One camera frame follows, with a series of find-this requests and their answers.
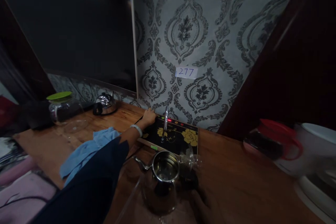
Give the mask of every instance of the tv screen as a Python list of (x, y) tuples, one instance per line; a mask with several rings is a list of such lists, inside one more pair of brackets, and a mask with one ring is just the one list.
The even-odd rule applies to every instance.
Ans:
[(131, 0), (6, 0), (46, 72), (136, 95)]

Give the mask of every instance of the cable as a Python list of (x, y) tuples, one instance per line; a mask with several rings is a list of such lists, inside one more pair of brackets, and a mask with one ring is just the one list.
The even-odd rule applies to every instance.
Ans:
[(92, 93), (92, 88), (91, 88), (91, 84), (90, 84), (90, 82), (88, 82), (88, 84), (89, 84), (89, 87), (90, 87), (90, 90), (91, 90), (91, 102), (93, 102), (93, 93)]
[(9, 203), (3, 205), (3, 206), (0, 206), (0, 209), (3, 208), (3, 207), (6, 207), (6, 206), (8, 206), (8, 205), (10, 205), (10, 204), (12, 204), (12, 203), (15, 203), (15, 202), (17, 202), (17, 201), (21, 201), (21, 200), (30, 200), (30, 199), (35, 199), (35, 200), (38, 199), (38, 200), (44, 201), (46, 204), (48, 203), (48, 200), (45, 199), (45, 198), (43, 198), (43, 197), (39, 197), (39, 196), (29, 196), (29, 197), (23, 197), (23, 198), (20, 198), (20, 199), (17, 199), (17, 200), (15, 199), (15, 200), (13, 200), (13, 201), (11, 201), (11, 202), (9, 202)]
[(71, 78), (68, 78), (70, 83), (72, 84), (72, 86), (74, 87), (74, 89), (81, 95), (81, 97), (83, 98), (84, 101), (87, 101), (84, 96), (81, 94), (81, 92), (75, 87), (75, 85), (72, 83), (72, 80)]

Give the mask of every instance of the stainless steel kettle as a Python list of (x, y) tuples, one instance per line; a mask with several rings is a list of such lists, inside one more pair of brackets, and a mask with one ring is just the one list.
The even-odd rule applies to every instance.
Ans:
[(93, 105), (93, 114), (95, 116), (105, 116), (114, 113), (117, 110), (117, 104), (112, 95), (102, 93), (96, 99), (96, 103)]
[(148, 166), (136, 156), (132, 158), (145, 173), (142, 195), (149, 210), (157, 215), (172, 212), (177, 205), (176, 185), (180, 172), (177, 157), (172, 152), (164, 150), (158, 152)]

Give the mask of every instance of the hand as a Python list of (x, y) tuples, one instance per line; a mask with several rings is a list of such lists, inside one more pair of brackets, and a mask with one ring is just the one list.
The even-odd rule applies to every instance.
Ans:
[(190, 205), (196, 219), (201, 219), (204, 224), (225, 223), (215, 197), (210, 193), (205, 193), (203, 190), (199, 189), (199, 191), (202, 197), (196, 190), (190, 193)]
[(156, 114), (154, 113), (154, 111), (152, 111), (151, 108), (149, 108), (148, 110), (145, 110), (141, 121), (143, 121), (145, 126), (148, 127), (155, 122), (155, 118)]

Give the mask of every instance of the wall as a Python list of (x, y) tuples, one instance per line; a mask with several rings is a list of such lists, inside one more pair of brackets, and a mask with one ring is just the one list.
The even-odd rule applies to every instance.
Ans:
[[(160, 114), (169, 105), (169, 117), (216, 132), (288, 1), (134, 0), (140, 99), (116, 98)], [(179, 65), (198, 78), (176, 78)], [(81, 100), (108, 91), (49, 78)]]

